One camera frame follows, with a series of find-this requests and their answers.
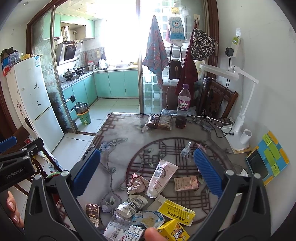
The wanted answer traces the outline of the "person's left hand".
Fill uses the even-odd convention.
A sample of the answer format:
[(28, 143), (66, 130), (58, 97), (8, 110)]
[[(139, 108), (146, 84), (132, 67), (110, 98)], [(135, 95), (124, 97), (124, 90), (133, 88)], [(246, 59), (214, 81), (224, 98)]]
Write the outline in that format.
[(21, 218), (21, 214), (16, 205), (15, 198), (10, 191), (8, 191), (8, 198), (6, 199), (6, 205), (10, 211), (10, 218), (13, 221), (13, 223), (19, 228), (24, 228), (24, 221)]

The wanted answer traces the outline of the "person's right hand thumb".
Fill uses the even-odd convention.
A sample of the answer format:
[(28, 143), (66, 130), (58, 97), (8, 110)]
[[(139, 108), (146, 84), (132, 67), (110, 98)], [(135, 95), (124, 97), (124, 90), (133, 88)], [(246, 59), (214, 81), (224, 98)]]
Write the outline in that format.
[(166, 241), (164, 237), (153, 227), (147, 228), (144, 232), (145, 241)]

